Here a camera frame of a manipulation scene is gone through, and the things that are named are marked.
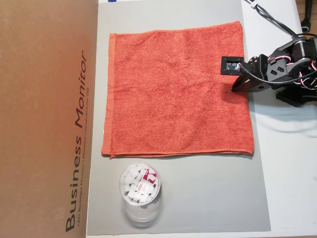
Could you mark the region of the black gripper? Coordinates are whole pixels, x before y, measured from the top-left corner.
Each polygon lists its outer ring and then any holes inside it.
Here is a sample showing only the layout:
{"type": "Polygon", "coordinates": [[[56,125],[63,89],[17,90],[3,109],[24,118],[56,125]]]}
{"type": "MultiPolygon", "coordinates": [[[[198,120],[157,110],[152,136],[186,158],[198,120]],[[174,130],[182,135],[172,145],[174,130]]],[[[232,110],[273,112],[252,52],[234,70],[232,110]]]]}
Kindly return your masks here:
{"type": "Polygon", "coordinates": [[[234,82],[232,92],[261,92],[268,88],[270,85],[267,81],[267,62],[265,55],[259,55],[247,64],[247,72],[240,75],[234,82]]]}

